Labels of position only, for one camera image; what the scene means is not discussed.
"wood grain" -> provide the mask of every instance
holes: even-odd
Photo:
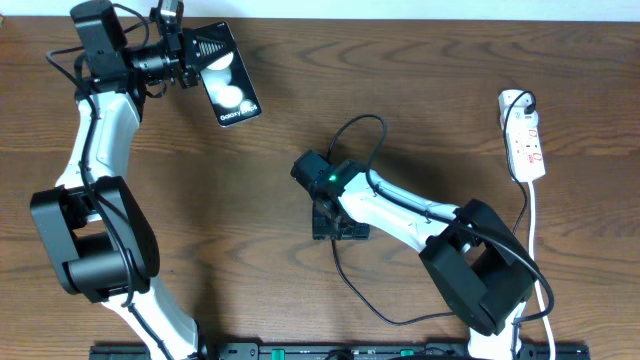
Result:
[[[128,179],[160,243],[161,276],[210,337],[465,338],[454,318],[396,328],[373,316],[335,273],[329,244],[311,240],[310,201],[289,170],[349,118],[377,113],[390,123],[376,164],[383,176],[441,202],[479,198],[512,223],[522,200],[504,164],[496,97],[515,87],[535,91],[541,114],[537,253],[556,293],[557,340],[586,342],[593,359],[637,358],[640,25],[230,24],[264,115],[222,129],[202,89],[171,88],[145,108]],[[106,309],[62,290],[28,210],[31,194],[60,175],[78,126],[72,85],[44,54],[76,43],[64,18],[8,18],[0,29],[3,359],[82,359],[97,342],[138,341]],[[347,131],[336,155],[365,159],[378,131],[375,123]],[[339,250],[389,317],[447,310],[415,253],[386,234]],[[545,341],[541,323],[523,333]]]

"white wall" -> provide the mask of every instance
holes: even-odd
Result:
[[[80,0],[0,0],[0,13],[63,15]],[[148,15],[157,0],[114,0]],[[640,0],[184,0],[185,16],[640,21]]]

